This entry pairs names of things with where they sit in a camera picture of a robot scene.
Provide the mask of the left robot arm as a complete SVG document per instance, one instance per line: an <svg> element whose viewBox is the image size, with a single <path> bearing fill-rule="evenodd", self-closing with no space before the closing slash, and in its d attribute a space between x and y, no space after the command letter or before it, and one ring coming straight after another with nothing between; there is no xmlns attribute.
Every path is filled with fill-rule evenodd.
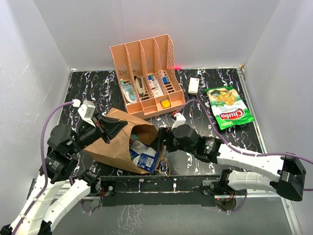
<svg viewBox="0 0 313 235"><path fill-rule="evenodd" d="M127 125L124 120L95 114L83 122L79 133L64 123L55 126L47 141L44 158L35 186L18 217L2 227L2 235L50 235L62 218L80 200L96 195L101 189L100 178L86 170L58 199L55 195L70 178L78 164L75 155L98 139L110 143Z"/></svg>

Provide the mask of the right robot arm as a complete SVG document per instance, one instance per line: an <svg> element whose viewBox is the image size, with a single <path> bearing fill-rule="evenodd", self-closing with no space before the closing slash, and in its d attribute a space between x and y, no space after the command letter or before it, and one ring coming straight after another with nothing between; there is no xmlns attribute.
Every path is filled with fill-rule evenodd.
<svg viewBox="0 0 313 235"><path fill-rule="evenodd" d="M156 151L163 147L168 152L180 150L205 163L242 169L223 170L217 182L204 186L203 189L213 195L251 189L272 191L296 202L303 199L306 170L294 154L247 152L220 139L202 137L187 124L159 128L151 146Z"/></svg>

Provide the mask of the blue snack pouch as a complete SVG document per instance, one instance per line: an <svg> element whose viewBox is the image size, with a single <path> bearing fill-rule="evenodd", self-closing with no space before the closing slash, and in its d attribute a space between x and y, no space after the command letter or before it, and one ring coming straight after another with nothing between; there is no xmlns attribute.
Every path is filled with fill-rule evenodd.
<svg viewBox="0 0 313 235"><path fill-rule="evenodd" d="M142 153L140 155L132 157L132 161L140 169L143 169L152 174L155 172L158 158L159 158L158 153L156 153L154 156Z"/></svg>

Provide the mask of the green Chuba chips bag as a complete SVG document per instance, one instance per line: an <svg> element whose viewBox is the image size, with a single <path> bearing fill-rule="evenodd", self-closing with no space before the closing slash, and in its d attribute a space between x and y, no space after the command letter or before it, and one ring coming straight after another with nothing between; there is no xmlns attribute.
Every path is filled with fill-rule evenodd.
<svg viewBox="0 0 313 235"><path fill-rule="evenodd" d="M238 92L233 87L205 90L211 110L221 130L255 121Z"/></svg>

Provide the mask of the brown paper bag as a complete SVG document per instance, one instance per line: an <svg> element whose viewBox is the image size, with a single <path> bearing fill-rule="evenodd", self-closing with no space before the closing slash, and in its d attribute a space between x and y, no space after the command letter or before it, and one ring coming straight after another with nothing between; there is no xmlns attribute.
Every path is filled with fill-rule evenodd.
<svg viewBox="0 0 313 235"><path fill-rule="evenodd" d="M150 122L116 108L112 108L106 116L118 120L126 120L128 124L110 141L109 144L106 144L102 138L99 138L93 144L85 147L83 152L97 162L119 169L138 174L153 173L155 170L154 166L151 167L152 171L148 171L138 167L131 160L129 139L133 133L138 137L138 141L144 145L151 145L158 134L156 127Z"/></svg>

